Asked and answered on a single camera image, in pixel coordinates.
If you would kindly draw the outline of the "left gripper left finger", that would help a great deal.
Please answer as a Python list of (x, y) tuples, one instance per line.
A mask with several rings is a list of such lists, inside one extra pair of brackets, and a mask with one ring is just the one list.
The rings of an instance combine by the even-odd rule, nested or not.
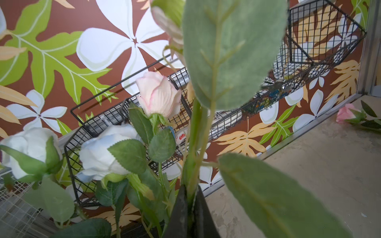
[(186, 238), (188, 235), (188, 201), (185, 185), (179, 189), (163, 238)]

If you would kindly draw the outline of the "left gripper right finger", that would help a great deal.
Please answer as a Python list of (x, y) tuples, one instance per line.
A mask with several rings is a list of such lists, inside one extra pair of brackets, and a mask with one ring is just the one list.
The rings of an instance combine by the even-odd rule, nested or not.
[(200, 186), (197, 188), (192, 212), (192, 238), (220, 238)]

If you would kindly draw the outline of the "pale pink rose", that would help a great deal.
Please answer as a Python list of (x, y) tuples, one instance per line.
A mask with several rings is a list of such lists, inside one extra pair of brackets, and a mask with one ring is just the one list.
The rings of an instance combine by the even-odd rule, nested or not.
[(167, 77), (150, 71), (138, 78), (136, 84), (139, 104), (148, 117), (159, 114), (169, 119), (180, 113), (182, 93)]

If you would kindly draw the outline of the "cream rose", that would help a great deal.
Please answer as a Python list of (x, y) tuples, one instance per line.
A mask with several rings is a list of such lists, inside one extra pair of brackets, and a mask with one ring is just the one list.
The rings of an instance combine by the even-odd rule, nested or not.
[[(181, 188), (165, 238), (217, 238), (199, 187), (202, 155), (217, 110), (259, 91), (285, 34), (287, 1), (153, 1), (158, 25), (183, 40), (194, 89)], [(226, 187), (267, 238), (349, 238), (350, 233), (297, 181), (269, 164), (225, 153), (214, 164)]]

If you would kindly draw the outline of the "bluish white rose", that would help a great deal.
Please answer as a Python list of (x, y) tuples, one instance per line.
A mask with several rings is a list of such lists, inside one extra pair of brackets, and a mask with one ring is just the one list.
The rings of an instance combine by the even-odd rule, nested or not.
[(126, 139), (143, 142), (137, 131), (130, 124), (111, 126), (98, 137), (86, 141), (79, 152), (83, 170), (76, 177), (82, 182), (102, 180), (109, 174), (125, 176), (130, 173), (109, 152), (108, 148)]

